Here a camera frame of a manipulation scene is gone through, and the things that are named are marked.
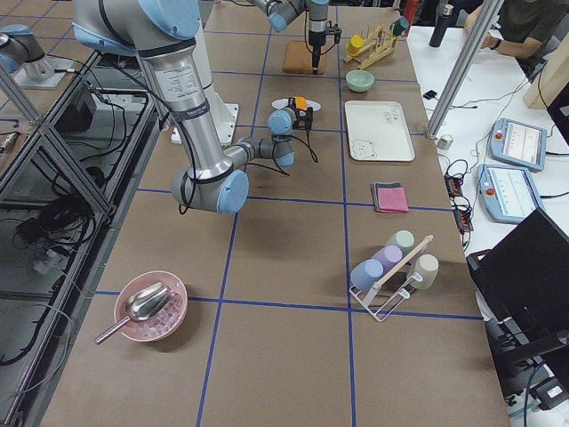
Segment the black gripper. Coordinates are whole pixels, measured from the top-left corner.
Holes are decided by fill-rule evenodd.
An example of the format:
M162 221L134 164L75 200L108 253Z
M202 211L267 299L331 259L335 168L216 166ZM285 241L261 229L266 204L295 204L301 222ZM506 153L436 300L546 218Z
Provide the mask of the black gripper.
M285 130L302 129L305 133L310 133L313 124L314 109L300 110L294 106L284 108L284 128Z
M319 70L319 49L322 48L322 32L310 30L308 32L308 45L312 49L311 66L312 74L317 75Z

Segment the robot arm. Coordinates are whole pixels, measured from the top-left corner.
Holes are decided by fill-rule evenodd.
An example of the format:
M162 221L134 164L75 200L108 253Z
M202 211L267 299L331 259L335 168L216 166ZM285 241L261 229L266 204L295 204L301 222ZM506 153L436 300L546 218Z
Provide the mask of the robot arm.
M332 33L332 23L328 18L329 2L325 0L252 0L251 4L262 10L268 17L269 25L281 32L303 13L308 19L308 50L311 55L312 74L316 75L326 38Z
M244 138L223 149L212 115L213 94L199 73L209 61L196 54L202 29L195 1L76 1L76 40L101 52L135 56L150 93L170 114L190 160L172 178L180 206L235 214L249 193L243 166L255 158L279 167L294 162L293 130L309 130L311 106L296 98L273 111L268 138Z

